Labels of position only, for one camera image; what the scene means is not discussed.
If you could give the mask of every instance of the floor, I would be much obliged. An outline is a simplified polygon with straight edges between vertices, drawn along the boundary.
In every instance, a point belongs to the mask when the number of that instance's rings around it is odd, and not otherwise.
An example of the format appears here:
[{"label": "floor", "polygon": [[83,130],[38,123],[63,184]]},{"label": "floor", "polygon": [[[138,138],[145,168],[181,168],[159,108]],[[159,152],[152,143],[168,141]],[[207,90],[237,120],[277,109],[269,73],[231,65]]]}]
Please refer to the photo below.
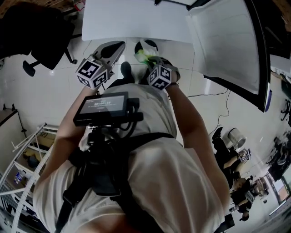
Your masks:
[{"label": "floor", "polygon": [[[95,41],[74,39],[69,51],[78,60],[76,65],[68,62],[63,56],[57,67],[51,71],[43,66],[37,66],[34,77],[28,76],[22,69],[24,60],[34,62],[29,56],[16,55],[6,58],[5,65],[0,70],[0,104],[11,107],[12,104],[20,112],[24,127],[33,132],[35,127],[44,122],[59,125],[72,102],[78,96],[83,86],[78,82],[75,71],[83,58],[87,58],[100,44],[121,40],[126,42],[126,50],[114,66],[115,75],[105,84],[109,86],[116,78],[122,78],[120,65],[128,61],[136,75],[142,75],[146,66],[141,65],[134,58],[134,47],[139,41],[137,38],[116,38]],[[160,56],[168,59],[179,68],[181,90],[187,95],[217,94],[226,91],[224,87],[211,82],[199,72],[193,71],[194,49],[191,44],[154,40],[159,48]],[[237,127],[247,137],[246,148],[251,149],[252,159],[246,164],[242,176],[263,176],[266,173],[265,162],[268,160],[273,139],[281,135],[286,129],[286,122],[280,120],[280,110],[284,107],[285,95],[281,91],[281,83],[271,77],[273,97],[267,113],[262,113],[237,94],[231,92],[227,102],[228,117],[220,117],[220,124],[227,133]],[[218,123],[219,115],[227,115],[226,99],[229,91],[218,96],[190,97],[190,100],[202,115],[206,128],[210,133]],[[177,140],[182,142],[179,134]],[[260,211],[268,213],[269,209],[258,206]]]}]

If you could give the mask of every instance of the monitor screen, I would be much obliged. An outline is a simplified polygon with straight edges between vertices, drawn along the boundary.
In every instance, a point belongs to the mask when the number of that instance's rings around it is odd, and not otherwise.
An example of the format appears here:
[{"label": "monitor screen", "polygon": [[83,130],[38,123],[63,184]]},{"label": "monitor screen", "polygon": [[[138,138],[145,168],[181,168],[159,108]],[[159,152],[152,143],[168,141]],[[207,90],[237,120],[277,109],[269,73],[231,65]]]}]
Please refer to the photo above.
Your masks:
[{"label": "monitor screen", "polygon": [[80,114],[122,111],[124,96],[111,96],[86,100]]}]

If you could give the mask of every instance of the metal shelf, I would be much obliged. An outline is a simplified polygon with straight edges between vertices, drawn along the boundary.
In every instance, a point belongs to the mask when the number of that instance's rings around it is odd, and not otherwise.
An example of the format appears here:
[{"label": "metal shelf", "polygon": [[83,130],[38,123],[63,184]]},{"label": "metal shelf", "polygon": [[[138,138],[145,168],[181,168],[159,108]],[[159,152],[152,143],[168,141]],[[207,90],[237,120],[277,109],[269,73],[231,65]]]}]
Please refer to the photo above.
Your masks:
[{"label": "metal shelf", "polygon": [[[42,132],[51,133],[51,134],[55,135],[57,130],[58,130],[57,127],[48,127],[48,126],[46,126],[46,123],[45,123],[42,126],[38,127],[38,129],[35,133],[28,136],[24,141],[22,141],[17,146],[15,146],[14,151],[18,150],[18,152],[17,152],[16,156],[14,157],[14,159],[12,160],[12,162],[7,167],[6,171],[4,172],[4,174],[0,180],[0,190],[1,190],[5,179],[7,178],[8,174],[13,166],[16,166],[19,170],[23,170],[26,172],[26,177],[28,178],[28,182],[26,184],[26,187],[24,187],[24,188],[10,190],[10,191],[6,191],[6,192],[0,192],[0,196],[11,195],[13,198],[17,197],[16,193],[22,192],[20,201],[18,203],[16,212],[15,212],[15,216],[13,218],[11,233],[16,233],[16,232],[31,233],[31,232],[33,232],[31,230],[31,228],[25,226],[24,224],[21,224],[21,223],[19,224],[19,218],[20,218],[23,206],[26,206],[29,209],[31,209],[32,211],[34,211],[33,206],[31,206],[29,203],[27,203],[26,200],[27,200],[28,196],[31,197],[30,189],[39,179],[39,177],[40,177],[39,173],[42,170],[43,166],[45,165],[47,159],[49,158],[51,150],[53,148],[53,145],[52,145],[48,151],[40,149],[38,141],[37,141],[37,137]],[[34,146],[30,145],[34,140],[37,142],[38,147],[34,147]],[[19,162],[17,162],[17,159],[22,155],[22,153],[25,151],[26,148],[33,149],[33,150],[39,152],[40,154],[42,154],[41,155],[42,159],[34,171],[27,168],[23,164],[20,164]]]}]

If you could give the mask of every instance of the white t-shirt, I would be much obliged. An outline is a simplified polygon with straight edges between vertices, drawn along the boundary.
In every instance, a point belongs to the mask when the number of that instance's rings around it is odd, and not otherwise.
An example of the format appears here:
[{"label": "white t-shirt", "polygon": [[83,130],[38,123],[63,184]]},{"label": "white t-shirt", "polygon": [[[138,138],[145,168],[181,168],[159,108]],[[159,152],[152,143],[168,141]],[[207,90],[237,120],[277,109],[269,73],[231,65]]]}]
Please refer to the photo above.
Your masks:
[{"label": "white t-shirt", "polygon": [[[106,92],[128,91],[140,99],[144,120],[133,135],[165,132],[176,137],[167,95],[150,86],[128,84]],[[80,148],[86,149],[86,136]],[[33,195],[37,216],[50,231],[63,203],[63,192],[73,181],[76,168],[66,161],[43,181]],[[130,187],[137,203],[165,233],[211,233],[224,221],[222,204],[194,149],[184,149],[173,138],[151,141],[130,154]],[[104,215],[124,214],[110,198],[97,196],[91,189],[72,210],[63,233],[76,232],[82,225]]]}]

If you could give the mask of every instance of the bottle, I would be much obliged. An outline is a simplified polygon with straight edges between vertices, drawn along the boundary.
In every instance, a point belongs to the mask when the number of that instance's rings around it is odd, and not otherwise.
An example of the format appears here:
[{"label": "bottle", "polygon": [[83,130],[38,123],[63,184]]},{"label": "bottle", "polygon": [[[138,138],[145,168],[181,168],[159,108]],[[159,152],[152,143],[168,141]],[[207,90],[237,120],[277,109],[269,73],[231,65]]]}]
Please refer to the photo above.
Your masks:
[{"label": "bottle", "polygon": [[14,182],[19,184],[23,177],[25,177],[26,172],[19,170],[14,178]]}]

